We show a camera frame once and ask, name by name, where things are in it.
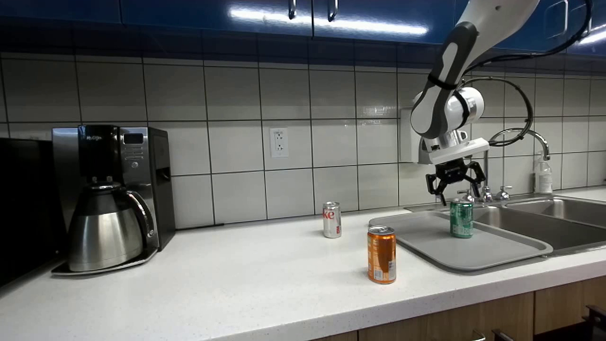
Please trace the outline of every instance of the stainless steel carafe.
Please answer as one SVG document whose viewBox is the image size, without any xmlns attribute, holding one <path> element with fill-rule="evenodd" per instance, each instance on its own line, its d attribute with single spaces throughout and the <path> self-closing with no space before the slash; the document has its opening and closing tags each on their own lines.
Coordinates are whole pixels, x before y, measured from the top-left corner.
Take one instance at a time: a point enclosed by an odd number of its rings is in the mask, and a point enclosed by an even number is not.
<svg viewBox="0 0 606 341">
<path fill-rule="evenodd" d="M 69 267 L 78 273 L 111 269 L 156 248 L 150 208 L 120 184 L 86 189 L 69 233 Z"/>
</svg>

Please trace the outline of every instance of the black cable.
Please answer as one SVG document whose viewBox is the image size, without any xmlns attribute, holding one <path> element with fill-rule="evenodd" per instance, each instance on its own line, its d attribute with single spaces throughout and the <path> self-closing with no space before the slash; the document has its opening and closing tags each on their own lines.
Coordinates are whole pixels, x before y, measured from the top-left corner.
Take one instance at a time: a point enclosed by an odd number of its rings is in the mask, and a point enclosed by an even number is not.
<svg viewBox="0 0 606 341">
<path fill-rule="evenodd" d="M 565 49 L 569 49 L 571 46 L 575 46 L 577 42 L 580 42 L 582 38 L 588 36 L 588 28 L 594 17 L 594 0 L 586 0 L 586 19 L 582 28 L 578 28 L 567 42 L 563 42 L 561 46 L 556 46 L 544 53 L 520 53 L 520 55 L 497 55 L 497 57 L 489 57 L 489 59 L 482 59 L 478 63 L 474 63 L 465 74 L 482 68 L 486 64 L 493 64 L 493 63 L 506 63 L 506 61 L 525 61 L 525 59 L 542 59 L 542 57 L 550 57 L 556 53 L 561 53 Z"/>
<path fill-rule="evenodd" d="M 505 131 L 501 131 L 499 135 L 495 135 L 489 144 L 495 146 L 495 148 L 506 148 L 506 146 L 512 146 L 520 140 L 525 138 L 525 135 L 531 131 L 533 123 L 535 123 L 535 108 L 531 104 L 531 99 L 527 97 L 527 93 L 514 81 L 510 80 L 503 80 L 503 78 L 476 78 L 476 80 L 469 80 L 469 81 L 463 81 L 463 85 L 470 85 L 470 83 L 478 83 L 478 81 L 503 81 L 503 83 L 508 83 L 510 87 L 514 87 L 525 100 L 525 106 L 527 106 L 527 119 L 525 119 L 525 127 L 510 140 L 497 140 Z"/>
</svg>

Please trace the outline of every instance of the copper can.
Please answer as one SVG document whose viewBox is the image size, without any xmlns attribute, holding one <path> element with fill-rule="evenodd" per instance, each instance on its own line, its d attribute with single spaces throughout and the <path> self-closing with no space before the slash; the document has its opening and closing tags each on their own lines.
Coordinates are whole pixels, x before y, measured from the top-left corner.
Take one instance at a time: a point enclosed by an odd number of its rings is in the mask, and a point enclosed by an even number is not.
<svg viewBox="0 0 606 341">
<path fill-rule="evenodd" d="M 385 225 L 368 229 L 368 277 L 380 284 L 397 280 L 397 233 Z"/>
</svg>

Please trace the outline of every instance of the silver can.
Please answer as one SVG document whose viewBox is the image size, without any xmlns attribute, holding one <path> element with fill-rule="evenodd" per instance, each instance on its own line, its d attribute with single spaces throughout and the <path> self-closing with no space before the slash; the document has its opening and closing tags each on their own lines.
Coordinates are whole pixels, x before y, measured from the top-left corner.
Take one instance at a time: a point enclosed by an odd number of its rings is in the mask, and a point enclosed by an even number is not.
<svg viewBox="0 0 606 341">
<path fill-rule="evenodd" d="M 323 207 L 325 220 L 325 237 L 340 239 L 342 237 L 342 207 L 338 201 L 327 201 Z"/>
</svg>

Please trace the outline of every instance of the green can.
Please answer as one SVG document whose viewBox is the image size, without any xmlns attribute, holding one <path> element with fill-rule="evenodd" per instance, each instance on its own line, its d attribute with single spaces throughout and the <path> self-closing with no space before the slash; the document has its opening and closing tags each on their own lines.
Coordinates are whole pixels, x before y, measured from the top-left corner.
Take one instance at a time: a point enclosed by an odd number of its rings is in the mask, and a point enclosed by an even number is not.
<svg viewBox="0 0 606 341">
<path fill-rule="evenodd" d="M 459 195 L 452 201 L 452 235 L 455 239 L 472 239 L 474 233 L 474 201 Z"/>
</svg>

